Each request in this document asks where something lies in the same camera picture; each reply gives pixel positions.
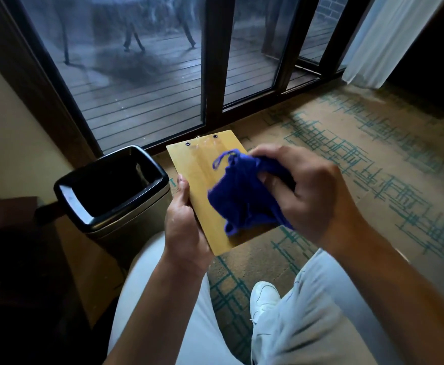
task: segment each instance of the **blue microfiber cloth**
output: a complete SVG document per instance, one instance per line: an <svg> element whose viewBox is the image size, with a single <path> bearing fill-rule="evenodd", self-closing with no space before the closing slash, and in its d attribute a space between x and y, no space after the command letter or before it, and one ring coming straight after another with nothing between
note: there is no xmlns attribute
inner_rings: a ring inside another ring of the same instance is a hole
<svg viewBox="0 0 444 365"><path fill-rule="evenodd" d="M213 169L219 167L226 155L229 156L229 166L225 168L225 175L208 191L208 201L227 221L225 233L231 236L240 229L265 223L278 223L294 229L274 197L257 178L259 172L268 172L280 177L294 190L296 184L291 173L277 160L252 157L237 149L222 153L213 162Z"/></svg>

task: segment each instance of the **metal trash can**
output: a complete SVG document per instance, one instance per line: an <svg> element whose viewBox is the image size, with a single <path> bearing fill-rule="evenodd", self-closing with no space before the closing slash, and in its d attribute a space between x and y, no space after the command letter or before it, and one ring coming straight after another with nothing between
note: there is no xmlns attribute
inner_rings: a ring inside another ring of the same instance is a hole
<svg viewBox="0 0 444 365"><path fill-rule="evenodd" d="M164 230L172 199L168 175L138 146L65 175L55 194L77 228L126 270L146 241Z"/></svg>

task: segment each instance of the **person's left hand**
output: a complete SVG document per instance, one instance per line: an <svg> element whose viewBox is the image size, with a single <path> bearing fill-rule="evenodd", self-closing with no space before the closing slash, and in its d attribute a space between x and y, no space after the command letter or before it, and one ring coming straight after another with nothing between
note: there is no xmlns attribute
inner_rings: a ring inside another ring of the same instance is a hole
<svg viewBox="0 0 444 365"><path fill-rule="evenodd" d="M214 258L189 205L190 185L178 175L178 186L164 220L164 254L178 268L203 276Z"/></svg>

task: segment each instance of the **sheer curtain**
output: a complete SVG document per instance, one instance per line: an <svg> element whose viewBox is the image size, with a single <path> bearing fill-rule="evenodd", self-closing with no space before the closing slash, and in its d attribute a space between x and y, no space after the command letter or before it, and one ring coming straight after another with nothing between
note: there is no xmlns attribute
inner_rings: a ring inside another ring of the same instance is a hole
<svg viewBox="0 0 444 365"><path fill-rule="evenodd" d="M383 85L443 1L375 0L343 60L342 79L360 87Z"/></svg>

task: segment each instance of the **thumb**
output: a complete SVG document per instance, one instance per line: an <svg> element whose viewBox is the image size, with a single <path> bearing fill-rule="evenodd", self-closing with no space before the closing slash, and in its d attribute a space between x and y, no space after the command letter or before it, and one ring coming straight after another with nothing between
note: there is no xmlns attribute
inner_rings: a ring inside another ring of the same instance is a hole
<svg viewBox="0 0 444 365"><path fill-rule="evenodd" d="M276 199L279 207L287 206L296 201L294 192L279 178L266 172L257 175L259 180L266 186L269 193Z"/></svg>
<svg viewBox="0 0 444 365"><path fill-rule="evenodd" d="M178 174L178 186L176 188L176 193L173 196L173 203L177 206L183 206L188 204L188 199L190 197L190 184L181 174Z"/></svg>

